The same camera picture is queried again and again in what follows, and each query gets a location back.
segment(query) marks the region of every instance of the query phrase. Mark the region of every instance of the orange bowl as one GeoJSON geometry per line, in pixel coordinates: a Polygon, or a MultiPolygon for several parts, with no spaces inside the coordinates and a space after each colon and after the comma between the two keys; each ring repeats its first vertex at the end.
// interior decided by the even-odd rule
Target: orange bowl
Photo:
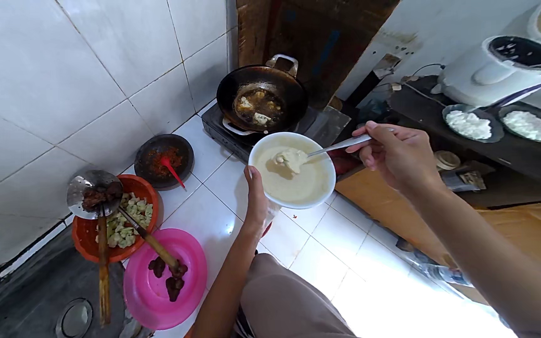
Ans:
{"type": "MultiPolygon", "coordinates": [[[[147,227],[147,232],[152,233],[156,227],[159,202],[157,193],[146,180],[135,175],[118,175],[118,178],[122,182],[124,192],[134,192],[135,196],[139,198],[147,198],[147,203],[153,204],[152,220],[147,227]]],[[[96,219],[84,219],[75,217],[72,221],[72,240],[75,242],[75,248],[86,259],[92,262],[99,262],[99,250],[98,244],[95,242],[95,236],[97,231],[96,219]]],[[[110,263],[119,262],[132,255],[141,245],[144,240],[137,235],[135,243],[126,248],[110,248],[110,263]]]]}

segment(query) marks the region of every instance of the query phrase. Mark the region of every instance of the rice cooker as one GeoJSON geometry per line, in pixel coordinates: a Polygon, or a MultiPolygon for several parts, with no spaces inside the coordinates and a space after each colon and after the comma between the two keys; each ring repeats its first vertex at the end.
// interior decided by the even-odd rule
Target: rice cooker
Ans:
{"type": "Polygon", "coordinates": [[[471,106],[507,105],[541,88],[541,43],[523,37],[485,39],[447,65],[432,93],[471,106]]]}

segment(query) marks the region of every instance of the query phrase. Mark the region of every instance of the red spoon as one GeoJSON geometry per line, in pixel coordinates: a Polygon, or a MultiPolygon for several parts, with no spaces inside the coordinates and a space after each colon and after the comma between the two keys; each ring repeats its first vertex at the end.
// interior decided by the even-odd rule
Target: red spoon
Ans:
{"type": "Polygon", "coordinates": [[[174,178],[176,178],[177,181],[178,181],[179,183],[181,183],[181,187],[185,188],[185,185],[183,184],[183,181],[181,181],[181,179],[178,178],[177,172],[174,171],[173,166],[170,165],[170,159],[169,159],[168,157],[163,156],[163,157],[160,159],[160,163],[161,163],[163,166],[167,167],[168,170],[170,170],[170,173],[173,174],[174,178]]]}

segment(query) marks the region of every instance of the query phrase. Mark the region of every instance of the drain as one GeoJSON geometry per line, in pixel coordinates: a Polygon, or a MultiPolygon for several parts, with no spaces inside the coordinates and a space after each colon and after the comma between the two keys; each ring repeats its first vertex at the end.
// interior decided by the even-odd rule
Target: drain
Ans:
{"type": "Polygon", "coordinates": [[[58,338],[81,338],[85,335],[91,320],[93,308],[85,298],[76,298],[64,307],[55,325],[58,338]]]}

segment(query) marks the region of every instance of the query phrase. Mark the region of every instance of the pink plate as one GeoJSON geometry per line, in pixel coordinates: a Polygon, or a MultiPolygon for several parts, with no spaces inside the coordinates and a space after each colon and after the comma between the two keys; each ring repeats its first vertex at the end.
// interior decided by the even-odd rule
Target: pink plate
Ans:
{"type": "Polygon", "coordinates": [[[124,301],[143,326],[166,330],[181,324],[199,305],[206,288],[206,257],[198,241],[183,230],[167,228],[153,233],[168,252],[189,268],[183,276],[185,285],[176,302],[168,300],[166,279],[172,276],[168,266],[160,279],[147,265],[157,258],[156,252],[143,245],[129,260],[124,272],[124,301]]]}

